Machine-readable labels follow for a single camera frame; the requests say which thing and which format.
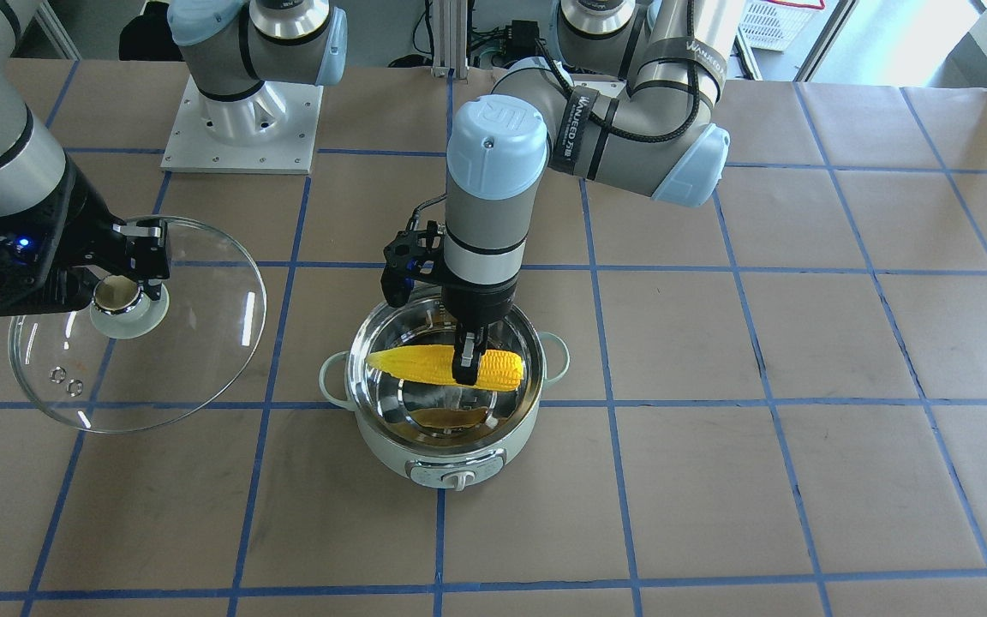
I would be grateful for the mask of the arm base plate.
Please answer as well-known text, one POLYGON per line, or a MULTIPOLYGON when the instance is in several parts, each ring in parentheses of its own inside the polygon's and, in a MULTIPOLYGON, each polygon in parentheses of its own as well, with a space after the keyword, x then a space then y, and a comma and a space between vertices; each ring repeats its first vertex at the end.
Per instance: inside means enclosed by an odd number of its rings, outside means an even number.
POLYGON ((312 171, 324 87, 267 81, 249 98, 222 102, 188 81, 161 169, 181 173, 312 171))

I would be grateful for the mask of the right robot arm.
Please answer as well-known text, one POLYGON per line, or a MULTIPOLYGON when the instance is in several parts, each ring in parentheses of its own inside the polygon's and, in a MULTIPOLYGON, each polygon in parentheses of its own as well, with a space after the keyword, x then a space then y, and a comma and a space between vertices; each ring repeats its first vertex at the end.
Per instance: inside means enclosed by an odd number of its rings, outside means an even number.
MULTIPOLYGON (((171 234, 112 214, 4 73, 35 1, 0 1, 0 316, 81 311, 102 282, 129 303, 167 298, 171 234)), ((329 1, 172 1, 188 101, 169 171, 308 171, 322 87, 344 75, 348 16, 329 1)))

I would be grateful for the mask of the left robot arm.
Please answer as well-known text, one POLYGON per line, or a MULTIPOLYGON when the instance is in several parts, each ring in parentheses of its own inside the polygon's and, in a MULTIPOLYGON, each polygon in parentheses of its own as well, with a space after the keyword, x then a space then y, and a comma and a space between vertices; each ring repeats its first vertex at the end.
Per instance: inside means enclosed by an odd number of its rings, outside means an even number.
POLYGON ((458 109, 447 145, 446 222, 416 207, 385 247, 381 289, 393 308, 416 281, 438 285, 450 344, 376 351, 396 378, 508 391, 523 360, 491 344, 516 300, 545 171, 655 201, 701 206, 730 136, 713 109, 743 15, 740 1, 556 1, 538 54, 458 109))

